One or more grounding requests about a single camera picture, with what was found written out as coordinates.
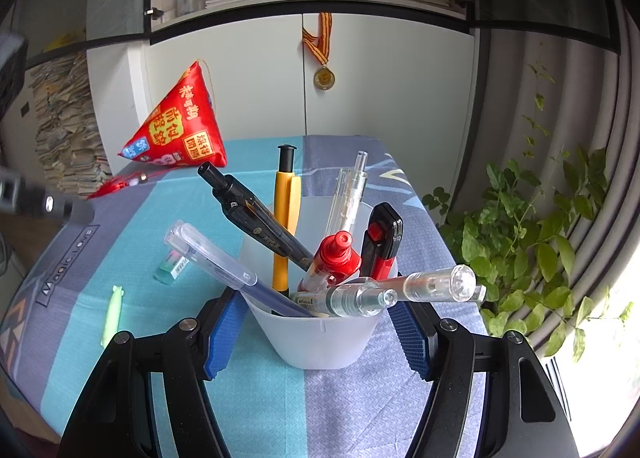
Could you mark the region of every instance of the pen holder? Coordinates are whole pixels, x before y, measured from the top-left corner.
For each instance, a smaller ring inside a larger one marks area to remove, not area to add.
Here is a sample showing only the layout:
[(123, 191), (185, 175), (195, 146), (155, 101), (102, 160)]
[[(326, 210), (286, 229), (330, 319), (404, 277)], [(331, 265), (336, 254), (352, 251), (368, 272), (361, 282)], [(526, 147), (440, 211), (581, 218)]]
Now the pen holder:
[[(305, 197), (300, 203), (296, 238), (312, 253), (324, 236), (332, 197)], [(372, 207), (361, 203), (354, 224), (353, 248), (360, 253)], [(264, 284), (271, 284), (273, 252), (245, 236), (239, 261), (252, 269)], [(397, 264), (390, 275), (398, 273)], [(298, 289), (305, 272), (289, 263), (289, 293)], [(373, 317), (279, 317), (259, 301), (244, 295), (258, 324), (279, 356), (303, 370), (338, 370), (357, 361), (369, 342), (380, 315)]]

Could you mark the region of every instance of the shelf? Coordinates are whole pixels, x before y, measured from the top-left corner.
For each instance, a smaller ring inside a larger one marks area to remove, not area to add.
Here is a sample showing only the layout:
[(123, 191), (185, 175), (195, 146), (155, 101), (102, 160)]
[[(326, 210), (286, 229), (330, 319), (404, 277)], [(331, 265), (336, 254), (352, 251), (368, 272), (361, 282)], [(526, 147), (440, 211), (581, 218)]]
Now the shelf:
[[(240, 2), (235, 2), (235, 3), (229, 3), (229, 4), (221, 4), (219, 6), (216, 6), (215, 8), (209, 8), (209, 9), (205, 9), (205, 10), (200, 10), (197, 12), (193, 12), (187, 15), (183, 15), (181, 17), (177, 17), (175, 19), (172, 19), (169, 22), (165, 22), (162, 23), (158, 26), (155, 26), (153, 31), (158, 31), (164, 28), (168, 28), (170, 26), (173, 26), (175, 24), (178, 24), (180, 22), (184, 22), (184, 21), (188, 21), (191, 19), (195, 19), (197, 17), (201, 17), (203, 15), (208, 15), (208, 14), (212, 14), (212, 13), (217, 13), (217, 12), (223, 12), (223, 11), (228, 11), (228, 10), (233, 10), (235, 8), (244, 8), (246, 6), (255, 6), (255, 5), (262, 5), (262, 4), (276, 4), (278, 2), (292, 2), (292, 1), (309, 1), (309, 0), (246, 0), (246, 1), (240, 1)], [(449, 17), (453, 17), (455, 19), (460, 19), (460, 20), (465, 20), (466, 16), (464, 14), (461, 14), (459, 12), (456, 12), (454, 10), (450, 10), (447, 8), (440, 8), (439, 6), (433, 6), (431, 4), (427, 4), (427, 3), (421, 3), (421, 2), (416, 2), (416, 1), (409, 1), (409, 0), (331, 0), (331, 1), (352, 1), (352, 2), (365, 2), (365, 3), (372, 3), (372, 4), (389, 4), (392, 6), (401, 6), (404, 8), (412, 8), (412, 9), (417, 9), (417, 10), (425, 10), (425, 11), (430, 11), (430, 12), (436, 12), (442, 15), (446, 15)]]

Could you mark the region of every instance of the bolt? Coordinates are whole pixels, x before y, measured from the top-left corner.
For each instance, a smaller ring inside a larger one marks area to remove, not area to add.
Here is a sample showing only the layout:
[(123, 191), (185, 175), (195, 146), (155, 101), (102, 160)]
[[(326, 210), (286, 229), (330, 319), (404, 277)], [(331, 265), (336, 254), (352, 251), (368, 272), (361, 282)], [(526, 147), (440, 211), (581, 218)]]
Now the bolt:
[(443, 319), (440, 321), (440, 328), (447, 330), (447, 332), (454, 332), (458, 329), (458, 323), (453, 319)]
[(129, 340), (129, 332), (118, 332), (113, 336), (116, 344), (124, 344)]
[(198, 321), (196, 321), (196, 319), (193, 319), (192, 317), (187, 317), (187, 319), (182, 319), (178, 326), (180, 327), (180, 330), (182, 330), (183, 332), (190, 332), (197, 325), (198, 325)]
[(507, 332), (507, 338), (514, 344), (520, 344), (524, 340), (522, 333), (516, 332), (515, 330), (509, 330)]

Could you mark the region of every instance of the medal ribbon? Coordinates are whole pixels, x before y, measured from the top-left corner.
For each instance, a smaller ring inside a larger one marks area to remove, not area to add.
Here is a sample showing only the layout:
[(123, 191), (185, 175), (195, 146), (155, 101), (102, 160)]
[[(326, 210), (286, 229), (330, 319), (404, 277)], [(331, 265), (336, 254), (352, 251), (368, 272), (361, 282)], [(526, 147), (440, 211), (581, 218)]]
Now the medal ribbon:
[(329, 39), (331, 38), (331, 26), (333, 18), (330, 13), (321, 12), (319, 15), (319, 30), (318, 37), (311, 35), (308, 31), (302, 28), (302, 42), (306, 44), (312, 55), (318, 59), (318, 62), (322, 66), (326, 67), (329, 62)]

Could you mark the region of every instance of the tablecloth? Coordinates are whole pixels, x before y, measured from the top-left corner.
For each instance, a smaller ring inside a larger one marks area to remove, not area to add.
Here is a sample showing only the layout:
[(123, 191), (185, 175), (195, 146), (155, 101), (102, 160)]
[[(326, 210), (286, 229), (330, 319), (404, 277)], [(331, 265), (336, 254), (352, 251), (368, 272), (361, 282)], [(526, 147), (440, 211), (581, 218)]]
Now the tablecloth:
[[(453, 261), (404, 173), (377, 139), (304, 136), (228, 141), (228, 167), (264, 203), (273, 200), (282, 143), (298, 147), (294, 170), (303, 196), (329, 196), (340, 167), (369, 152), (364, 202), (387, 201), (404, 219), (399, 271), (408, 274)], [(437, 163), (425, 161), (425, 170)], [(97, 362), (111, 289), (124, 288), (120, 329), (136, 337), (161, 333), (195, 316), (222, 286), (194, 266), (179, 281), (152, 278), (168, 248), (167, 228), (183, 219), (233, 255), (241, 232), (224, 218), (210, 187), (194, 168), (165, 174), (93, 200), (95, 219), (67, 225), (21, 285), (0, 325), (0, 363), (45, 421), (62, 434)], [(435, 305), (440, 316), (485, 333), (474, 304)], [(152, 377), (162, 453), (176, 456), (162, 377)], [(283, 362), (248, 314), (228, 366), (207, 392), (234, 457), (402, 457), (424, 409), (431, 384), (404, 358), (384, 313), (361, 358), (343, 370), (303, 371)], [(458, 456), (474, 454), (484, 375), (475, 375)]]

